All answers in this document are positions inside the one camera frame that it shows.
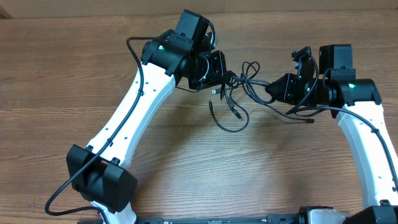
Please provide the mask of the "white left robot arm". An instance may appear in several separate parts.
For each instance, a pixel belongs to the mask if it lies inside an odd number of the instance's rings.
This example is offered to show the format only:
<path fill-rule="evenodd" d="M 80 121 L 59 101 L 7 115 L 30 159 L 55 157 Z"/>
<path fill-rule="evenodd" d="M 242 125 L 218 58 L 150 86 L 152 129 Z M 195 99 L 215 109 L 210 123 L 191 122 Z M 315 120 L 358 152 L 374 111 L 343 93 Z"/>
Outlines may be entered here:
<path fill-rule="evenodd" d="M 137 179 L 129 173 L 142 134 L 181 78 L 192 91 L 220 85 L 226 71 L 213 24 L 184 10 L 175 29 L 147 38 L 136 77 L 104 128 L 66 161 L 74 190 L 100 214 L 101 223 L 135 223 L 131 200 Z"/>

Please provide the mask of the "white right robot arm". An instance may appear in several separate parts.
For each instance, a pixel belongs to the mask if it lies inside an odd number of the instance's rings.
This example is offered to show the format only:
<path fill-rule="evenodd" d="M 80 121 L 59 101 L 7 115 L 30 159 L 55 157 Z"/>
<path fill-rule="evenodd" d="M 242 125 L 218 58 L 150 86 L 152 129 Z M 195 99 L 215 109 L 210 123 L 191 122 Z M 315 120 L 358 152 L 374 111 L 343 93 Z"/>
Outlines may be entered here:
<path fill-rule="evenodd" d="M 358 79 L 350 44 L 292 52 L 296 74 L 268 84 L 273 100 L 306 117 L 329 110 L 350 146 L 363 194 L 363 209 L 348 215 L 327 206 L 301 207 L 296 215 L 268 215 L 268 223 L 397 223 L 397 154 L 387 132 L 382 98 L 372 79 Z"/>

